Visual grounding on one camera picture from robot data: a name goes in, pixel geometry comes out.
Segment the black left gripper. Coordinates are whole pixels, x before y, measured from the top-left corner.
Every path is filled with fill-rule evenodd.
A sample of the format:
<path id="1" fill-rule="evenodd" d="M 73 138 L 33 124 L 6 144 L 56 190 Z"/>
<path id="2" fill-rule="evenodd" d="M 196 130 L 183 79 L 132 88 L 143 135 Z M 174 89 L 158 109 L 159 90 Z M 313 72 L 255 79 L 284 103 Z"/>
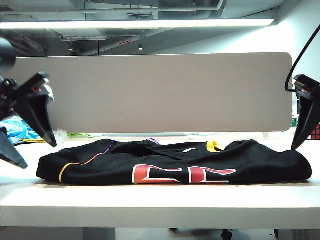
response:
<path id="1" fill-rule="evenodd" d="M 45 142 L 52 147 L 57 141 L 50 123 L 48 104 L 54 101 L 53 90 L 48 85 L 49 75 L 37 72 L 19 84 L 7 78 L 0 84 L 0 119 L 19 115 Z M 7 137 L 5 127 L 0 128 L 0 159 L 21 169 L 28 164 Z"/>

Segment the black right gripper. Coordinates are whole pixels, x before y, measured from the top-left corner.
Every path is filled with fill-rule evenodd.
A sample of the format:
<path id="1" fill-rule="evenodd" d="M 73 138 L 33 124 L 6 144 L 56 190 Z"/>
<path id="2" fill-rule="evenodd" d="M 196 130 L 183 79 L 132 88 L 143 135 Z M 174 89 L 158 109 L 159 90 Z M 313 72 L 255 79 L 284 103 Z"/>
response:
<path id="1" fill-rule="evenodd" d="M 298 125 L 291 145 L 291 149 L 296 150 L 320 123 L 320 83 L 304 74 L 293 79 L 300 103 Z"/>

